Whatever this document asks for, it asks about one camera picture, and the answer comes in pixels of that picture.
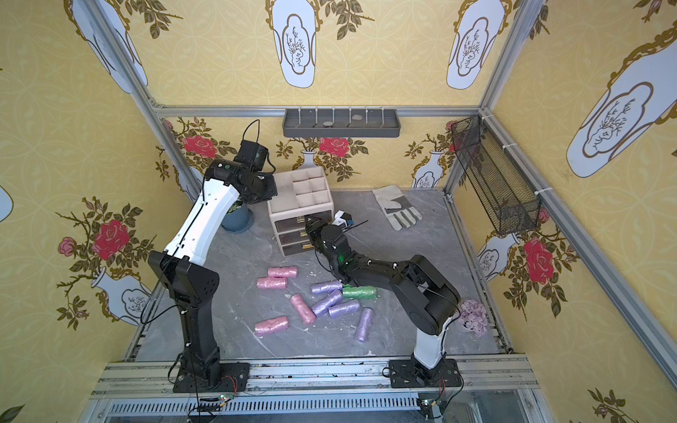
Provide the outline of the beige drawer organizer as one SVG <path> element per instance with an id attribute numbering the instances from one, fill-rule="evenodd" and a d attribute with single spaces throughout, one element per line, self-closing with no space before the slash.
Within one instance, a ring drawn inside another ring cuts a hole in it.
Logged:
<path id="1" fill-rule="evenodd" d="M 276 173 L 278 194 L 268 203 L 276 241 L 284 257 L 313 248 L 306 234 L 308 216 L 331 220 L 333 196 L 322 167 L 306 167 Z"/>

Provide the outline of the green trash bag roll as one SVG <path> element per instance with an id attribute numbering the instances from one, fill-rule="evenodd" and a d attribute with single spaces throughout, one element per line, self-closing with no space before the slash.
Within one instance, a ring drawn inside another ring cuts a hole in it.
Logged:
<path id="1" fill-rule="evenodd" d="M 351 300 L 375 300 L 377 289 L 375 287 L 349 287 L 342 290 L 343 297 Z"/>

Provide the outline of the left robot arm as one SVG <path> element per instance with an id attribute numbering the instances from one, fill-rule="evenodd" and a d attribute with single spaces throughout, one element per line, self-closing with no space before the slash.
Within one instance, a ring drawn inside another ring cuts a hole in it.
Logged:
<path id="1" fill-rule="evenodd" d="M 277 195 L 272 172 L 247 162 L 215 160 L 201 192 L 176 236 L 148 264 L 180 310 L 181 369 L 199 388 L 220 384 L 220 349 L 213 335 L 213 296 L 220 277 L 205 267 L 207 253 L 227 212 L 237 202 L 257 204 Z"/>

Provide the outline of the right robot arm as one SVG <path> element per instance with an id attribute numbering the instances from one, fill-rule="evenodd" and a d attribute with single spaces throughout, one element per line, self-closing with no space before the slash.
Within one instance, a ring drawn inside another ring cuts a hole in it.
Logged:
<path id="1" fill-rule="evenodd" d="M 444 340 L 454 318 L 460 316 L 461 297 L 451 282 L 426 257 L 389 262 L 372 259 L 349 245 L 347 227 L 316 216 L 305 219 L 315 251 L 328 271 L 351 287 L 376 287 L 393 292 L 417 329 L 413 356 L 423 368 L 436 368 L 444 357 Z"/>

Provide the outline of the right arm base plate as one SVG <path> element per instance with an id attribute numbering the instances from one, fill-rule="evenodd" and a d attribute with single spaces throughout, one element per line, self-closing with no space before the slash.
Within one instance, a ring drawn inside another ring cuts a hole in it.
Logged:
<path id="1" fill-rule="evenodd" d="M 441 359 L 435 368 L 428 369 L 414 357 L 391 360 L 383 374 L 394 389 L 460 388 L 461 375 L 456 361 Z"/>

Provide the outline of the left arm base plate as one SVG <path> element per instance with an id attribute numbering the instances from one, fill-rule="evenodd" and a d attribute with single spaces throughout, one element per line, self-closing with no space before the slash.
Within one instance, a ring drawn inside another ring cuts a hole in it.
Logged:
<path id="1" fill-rule="evenodd" d="M 250 363 L 214 363 L 202 368 L 189 361 L 182 361 L 174 382 L 174 393 L 203 393 L 245 391 L 250 376 Z"/>

